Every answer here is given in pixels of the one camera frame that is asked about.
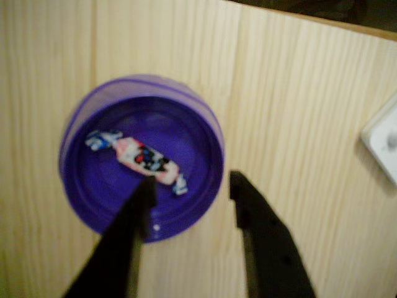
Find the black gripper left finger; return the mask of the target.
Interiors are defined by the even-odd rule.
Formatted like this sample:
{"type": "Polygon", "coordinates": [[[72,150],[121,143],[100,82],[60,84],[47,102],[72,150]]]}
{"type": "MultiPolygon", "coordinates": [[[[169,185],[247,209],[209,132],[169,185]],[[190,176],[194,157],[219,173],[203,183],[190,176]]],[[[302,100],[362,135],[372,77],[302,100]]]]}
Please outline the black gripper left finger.
{"type": "Polygon", "coordinates": [[[137,297],[141,247],[156,206],[150,176],[131,193],[64,297],[137,297]]]}

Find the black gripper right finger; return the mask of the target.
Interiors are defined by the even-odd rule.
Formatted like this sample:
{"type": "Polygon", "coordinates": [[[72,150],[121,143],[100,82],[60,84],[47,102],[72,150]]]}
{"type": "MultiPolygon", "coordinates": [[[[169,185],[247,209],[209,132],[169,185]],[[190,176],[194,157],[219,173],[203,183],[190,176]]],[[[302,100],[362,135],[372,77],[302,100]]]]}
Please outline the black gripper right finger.
{"type": "Polygon", "coordinates": [[[230,172],[230,199],[243,233],[248,297],[315,297],[291,233],[240,171],[230,172]]]}

